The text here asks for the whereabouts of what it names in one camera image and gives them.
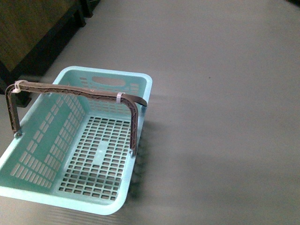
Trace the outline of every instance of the floor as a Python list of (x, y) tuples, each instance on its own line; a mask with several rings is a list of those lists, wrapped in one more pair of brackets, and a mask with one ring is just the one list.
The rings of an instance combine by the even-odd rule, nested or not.
[[(139, 180), (110, 216), (1, 197), (1, 223), (300, 224), (299, 34), (285, 0), (102, 0), (42, 81), (72, 65), (152, 77)], [(2, 154), (4, 96), (0, 124)]]

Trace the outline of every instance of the zip tie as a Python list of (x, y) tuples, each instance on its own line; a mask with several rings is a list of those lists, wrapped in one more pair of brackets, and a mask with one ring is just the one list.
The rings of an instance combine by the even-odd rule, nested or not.
[(122, 96), (122, 94), (124, 94), (124, 93), (123, 92), (119, 92), (117, 94), (117, 100), (116, 100), (117, 104), (121, 104), (121, 96)]
[(26, 80), (19, 80), (19, 81), (15, 82), (15, 89), (13, 89), (12, 93), (20, 93), (21, 92), (19, 84), (23, 81), (26, 81)]

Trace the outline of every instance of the wooden cabinet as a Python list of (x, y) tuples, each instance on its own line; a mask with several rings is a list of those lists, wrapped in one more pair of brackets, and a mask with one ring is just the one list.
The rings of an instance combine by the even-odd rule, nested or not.
[[(34, 62), (63, 25), (74, 16), (85, 25), (78, 0), (2, 0), (0, 1), (0, 88), (14, 83), (22, 68)], [(25, 105), (19, 96), (19, 105)]]

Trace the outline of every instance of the shopping basket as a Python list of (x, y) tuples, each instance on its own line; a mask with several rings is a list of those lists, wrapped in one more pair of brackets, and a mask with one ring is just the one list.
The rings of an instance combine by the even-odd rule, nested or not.
[[(17, 81), (6, 98), (15, 137), (0, 195), (109, 215), (125, 202), (152, 79), (68, 67), (53, 84)], [(19, 123), (15, 93), (43, 93)]]

